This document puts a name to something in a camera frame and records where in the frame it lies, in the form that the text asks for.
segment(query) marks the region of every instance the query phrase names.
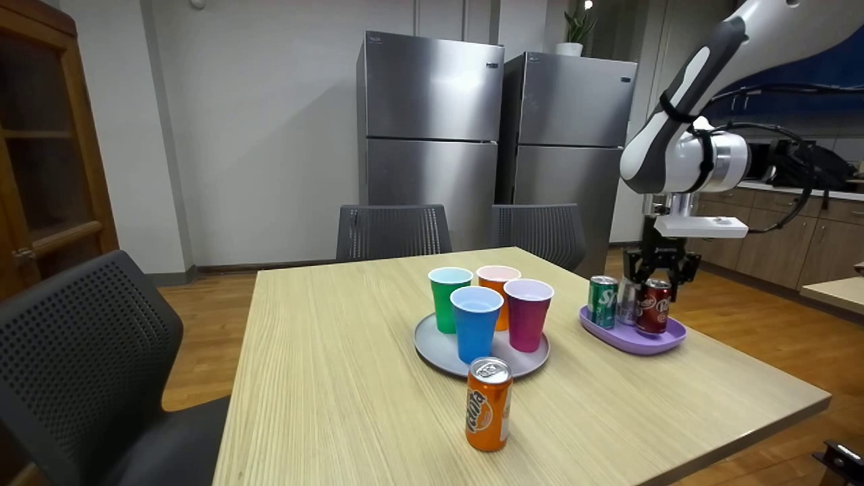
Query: black chair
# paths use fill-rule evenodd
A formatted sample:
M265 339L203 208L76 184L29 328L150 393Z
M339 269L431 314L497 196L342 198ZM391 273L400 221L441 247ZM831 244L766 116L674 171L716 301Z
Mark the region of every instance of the black chair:
M165 413L180 319L122 254L0 308L0 421L48 483L210 483L227 400Z
M586 231L574 204L492 206L492 235L497 247L522 247L567 270L586 260Z
M443 206L342 206L338 260L387 260L450 252Z

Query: purple cup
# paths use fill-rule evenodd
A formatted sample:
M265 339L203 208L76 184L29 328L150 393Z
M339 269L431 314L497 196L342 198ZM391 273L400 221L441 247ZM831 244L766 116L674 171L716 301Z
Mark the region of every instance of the purple cup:
M545 312L554 294L550 285L535 279L516 279L505 285L511 346L516 352L531 354L539 348Z

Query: stainless steel refrigerator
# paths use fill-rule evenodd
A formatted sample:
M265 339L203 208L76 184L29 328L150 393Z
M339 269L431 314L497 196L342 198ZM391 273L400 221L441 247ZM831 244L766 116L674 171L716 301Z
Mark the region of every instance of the stainless steel refrigerator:
M635 62L527 51L505 66L499 204L577 204L605 270Z
M368 34L357 61L358 196L445 206L454 248L489 244L503 46Z

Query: countertop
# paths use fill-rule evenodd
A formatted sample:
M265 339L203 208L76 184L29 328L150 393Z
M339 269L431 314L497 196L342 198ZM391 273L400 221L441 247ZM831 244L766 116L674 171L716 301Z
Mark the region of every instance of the countertop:
M796 188L773 188L773 184L759 184L759 182L742 182L738 184L739 190L752 190L752 193L781 193L781 196L802 196ZM831 200L852 200L864 204L864 193L828 193Z
M802 289L802 294L864 317L864 277L810 285Z

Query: wooden table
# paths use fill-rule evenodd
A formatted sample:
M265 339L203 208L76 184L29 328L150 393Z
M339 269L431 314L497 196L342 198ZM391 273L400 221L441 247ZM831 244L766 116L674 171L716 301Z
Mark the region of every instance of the wooden table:
M489 262L557 287L499 455L465 441L465 381L412 352L426 273ZM518 248L260 273L215 483L670 483L828 405L694 329L663 358L607 348L577 325L586 289Z
M846 308L850 314L864 317L864 277L810 285L802 289L802 294L808 294L819 302Z

